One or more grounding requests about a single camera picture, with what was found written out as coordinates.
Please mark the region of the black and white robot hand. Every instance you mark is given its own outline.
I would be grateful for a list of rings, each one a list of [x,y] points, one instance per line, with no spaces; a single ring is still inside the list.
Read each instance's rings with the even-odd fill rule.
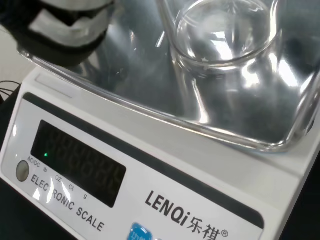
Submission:
[[[17,45],[48,63],[72,67],[103,42],[114,0],[2,0],[0,24]]]

